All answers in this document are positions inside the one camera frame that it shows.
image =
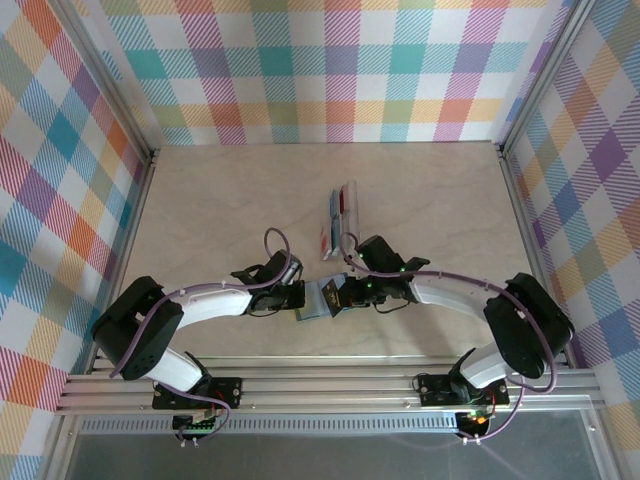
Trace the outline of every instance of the purple cable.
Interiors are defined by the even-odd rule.
[[[164,388],[166,388],[170,392],[175,393],[176,395],[181,395],[184,398],[188,398],[190,400],[198,400],[201,402],[214,403],[216,405],[220,405],[222,408],[225,409],[225,411],[227,412],[227,415],[225,416],[224,421],[220,424],[220,426],[218,426],[218,428],[214,429],[211,433],[208,433],[207,435],[202,437],[200,440],[198,440],[200,443],[209,440],[211,437],[217,434],[220,430],[222,430],[224,426],[227,424],[227,422],[229,421],[229,419],[231,418],[231,407],[227,402],[223,402],[222,400],[218,400],[216,398],[202,397],[200,395],[192,395],[190,393],[181,392],[180,390],[173,388],[170,385],[165,385],[164,383],[160,383],[160,385],[162,385]],[[178,438],[180,438],[181,441],[184,440],[184,438],[182,437],[183,430],[184,428],[180,428],[178,430]]]
[[[345,251],[345,248],[344,248],[344,242],[342,241],[345,235],[351,237],[355,242],[355,246],[353,247],[354,249],[358,247],[358,238],[353,233],[345,232],[341,235],[340,253],[342,253],[342,256],[344,257],[345,262],[347,262],[353,268],[360,270],[361,272],[366,273],[367,275],[371,275],[372,277],[397,278],[397,277],[409,276],[409,275],[411,276],[422,275],[427,277],[445,277],[445,278],[450,278],[452,280],[457,280],[459,282],[470,283],[475,286],[488,288],[490,290],[493,290],[494,292],[497,292],[505,296],[518,310],[520,310],[524,314],[525,318],[531,325],[531,328],[533,328],[533,331],[535,332],[536,336],[538,337],[538,340],[540,341],[540,344],[542,345],[544,354],[547,357],[547,363],[549,364],[549,372],[551,374],[551,379],[549,380],[549,384],[546,387],[534,387],[533,385],[529,385],[524,382],[518,382],[508,377],[507,377],[507,380],[509,380],[509,382],[511,382],[514,385],[526,388],[527,390],[531,390],[532,392],[536,392],[536,393],[549,393],[555,388],[558,374],[557,374],[555,362],[553,359],[553,352],[551,351],[549,342],[547,342],[547,339],[545,338],[544,333],[542,333],[542,330],[540,329],[540,326],[538,325],[538,322],[536,322],[536,319],[533,317],[533,315],[531,315],[531,313],[529,313],[529,310],[527,310],[527,308],[522,304],[522,302],[520,302],[520,300],[518,300],[512,294],[507,292],[505,289],[500,288],[499,286],[489,283],[485,280],[478,280],[476,278],[467,277],[465,275],[460,275],[458,273],[449,273],[449,272],[433,271],[433,270],[426,270],[426,271],[420,270],[415,272],[382,273],[382,272],[374,272],[372,270],[368,270],[364,267],[361,267],[357,263],[355,263],[349,257],[349,255],[347,255],[347,252]]]
[[[265,248],[265,250],[267,251],[267,254],[270,257],[271,257],[271,252],[269,250],[268,240],[269,240],[269,234],[271,232],[275,232],[278,235],[280,235],[280,238],[282,238],[282,241],[284,242],[284,247],[285,247],[286,255],[287,255],[286,260],[284,262],[284,267],[282,268],[280,273],[278,273],[278,275],[276,275],[274,278],[272,278],[268,282],[257,283],[255,285],[236,285],[236,284],[232,284],[232,283],[223,284],[223,283],[219,283],[219,282],[215,282],[215,283],[200,283],[200,284],[197,284],[197,285],[191,285],[190,287],[186,287],[186,288],[181,289],[181,290],[176,290],[175,292],[171,292],[171,293],[165,295],[160,300],[158,300],[155,303],[155,305],[153,307],[151,307],[151,310],[149,310],[149,312],[145,315],[144,320],[142,321],[142,323],[138,327],[138,330],[136,330],[136,333],[133,336],[133,340],[131,340],[131,343],[129,344],[129,347],[127,348],[127,351],[124,352],[124,355],[122,356],[122,358],[120,359],[120,361],[118,362],[116,367],[109,374],[109,378],[114,378],[116,375],[118,375],[122,371],[124,366],[127,364],[129,359],[131,358],[131,355],[133,354],[133,351],[135,350],[136,346],[138,345],[138,342],[140,341],[140,338],[142,337],[142,334],[144,333],[145,329],[147,328],[147,325],[149,325],[149,322],[153,318],[153,315],[158,311],[158,309],[160,308],[160,306],[164,302],[166,302],[168,300],[171,300],[172,298],[176,298],[176,297],[179,297],[179,296],[182,296],[182,295],[186,295],[188,293],[193,293],[195,291],[204,290],[204,289],[207,289],[207,288],[222,288],[222,289],[224,289],[224,288],[235,288],[235,289],[238,289],[238,290],[249,290],[249,289],[253,290],[253,289],[256,289],[256,288],[269,287],[269,286],[273,285],[274,283],[276,283],[278,280],[280,280],[282,278],[282,276],[286,273],[287,269],[289,268],[289,263],[291,262],[291,247],[289,246],[289,240],[287,239],[285,234],[282,233],[282,231],[280,229],[275,228],[275,227],[269,227],[267,229],[267,231],[264,232],[264,248]]]

